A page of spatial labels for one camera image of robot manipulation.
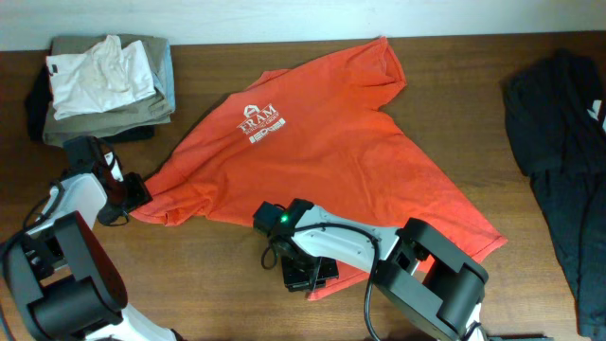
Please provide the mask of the orange printed t-shirt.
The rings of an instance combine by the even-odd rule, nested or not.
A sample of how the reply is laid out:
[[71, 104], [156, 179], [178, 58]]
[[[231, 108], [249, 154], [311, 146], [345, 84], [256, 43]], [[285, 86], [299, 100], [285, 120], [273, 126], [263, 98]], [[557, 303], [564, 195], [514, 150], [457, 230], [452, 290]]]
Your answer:
[[481, 261], [506, 238], [383, 111], [405, 84], [385, 38], [267, 71], [182, 140], [134, 217], [250, 225], [300, 198], [365, 224], [421, 219]]

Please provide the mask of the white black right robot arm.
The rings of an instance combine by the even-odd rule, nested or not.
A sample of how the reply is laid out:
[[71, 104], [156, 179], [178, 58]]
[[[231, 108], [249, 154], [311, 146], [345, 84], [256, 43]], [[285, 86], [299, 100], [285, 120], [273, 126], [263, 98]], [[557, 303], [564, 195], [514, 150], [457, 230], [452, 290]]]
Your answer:
[[479, 320], [489, 275], [428, 223], [378, 227], [338, 217], [302, 199], [288, 206], [264, 202], [253, 227], [267, 238], [266, 252], [281, 266], [285, 287], [309, 294], [337, 279], [338, 263], [368, 275], [364, 319], [379, 290], [419, 330], [436, 340], [485, 340]]

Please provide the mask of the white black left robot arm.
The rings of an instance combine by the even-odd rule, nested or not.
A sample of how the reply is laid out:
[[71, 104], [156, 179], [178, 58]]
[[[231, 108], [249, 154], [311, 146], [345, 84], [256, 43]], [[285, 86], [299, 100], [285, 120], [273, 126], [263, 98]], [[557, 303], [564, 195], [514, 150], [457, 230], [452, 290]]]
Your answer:
[[1, 245], [1, 275], [36, 340], [169, 340], [128, 301], [121, 275], [92, 231], [122, 226], [152, 199], [141, 176], [123, 173], [113, 147], [94, 136], [64, 143], [69, 167], [22, 228]]

